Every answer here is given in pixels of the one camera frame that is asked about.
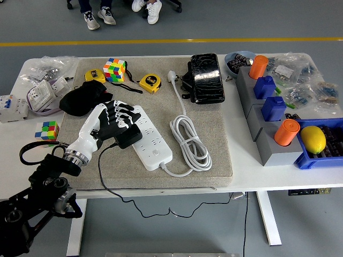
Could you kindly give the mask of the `white and black robot left hand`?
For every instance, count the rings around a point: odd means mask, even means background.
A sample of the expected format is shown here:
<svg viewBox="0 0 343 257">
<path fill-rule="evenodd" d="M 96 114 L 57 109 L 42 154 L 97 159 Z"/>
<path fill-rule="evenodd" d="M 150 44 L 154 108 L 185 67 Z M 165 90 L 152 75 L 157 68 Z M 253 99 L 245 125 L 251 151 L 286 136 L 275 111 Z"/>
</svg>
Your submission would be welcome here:
<svg viewBox="0 0 343 257">
<path fill-rule="evenodd" d="M 116 144 L 124 149 L 142 139 L 143 135 L 136 124 L 141 114 L 122 101 L 113 100 L 98 104 L 86 119 L 79 131 L 78 139 L 65 151 L 63 158 L 85 165 L 102 143 L 114 138 Z"/>
</svg>

